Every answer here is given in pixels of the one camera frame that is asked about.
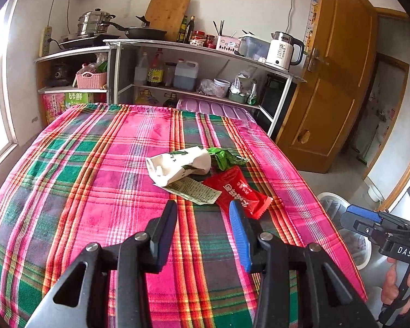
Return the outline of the person's right hand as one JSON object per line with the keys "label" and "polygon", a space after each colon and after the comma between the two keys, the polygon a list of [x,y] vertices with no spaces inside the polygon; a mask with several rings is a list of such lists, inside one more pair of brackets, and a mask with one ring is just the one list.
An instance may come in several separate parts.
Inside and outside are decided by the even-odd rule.
{"label": "person's right hand", "polygon": [[[391,267],[386,273],[386,278],[381,290],[381,301],[383,304],[390,305],[399,295],[399,287],[396,285],[397,271],[396,263],[397,261],[392,258],[388,258],[387,261],[391,263]],[[407,286],[410,287],[410,275],[407,278]],[[405,314],[410,309],[410,298],[407,303],[402,307],[402,314]]]}

